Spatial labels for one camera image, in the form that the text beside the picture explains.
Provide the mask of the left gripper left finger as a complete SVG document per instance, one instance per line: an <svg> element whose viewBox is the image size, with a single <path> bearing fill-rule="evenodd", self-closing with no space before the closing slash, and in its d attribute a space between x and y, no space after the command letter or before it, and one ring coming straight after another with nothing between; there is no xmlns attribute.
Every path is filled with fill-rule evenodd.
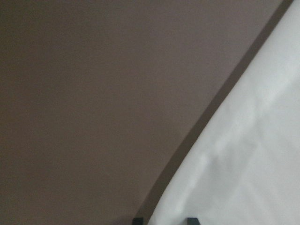
<svg viewBox="0 0 300 225"><path fill-rule="evenodd" d="M132 225L143 225L143 218L142 217L133 218Z"/></svg>

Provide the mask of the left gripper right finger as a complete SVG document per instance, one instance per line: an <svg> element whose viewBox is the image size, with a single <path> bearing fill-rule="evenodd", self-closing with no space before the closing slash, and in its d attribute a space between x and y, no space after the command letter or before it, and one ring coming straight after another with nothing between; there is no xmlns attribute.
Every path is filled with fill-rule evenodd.
<svg viewBox="0 0 300 225"><path fill-rule="evenodd" d="M187 225L200 225L200 221L196 217L188 217L187 218Z"/></svg>

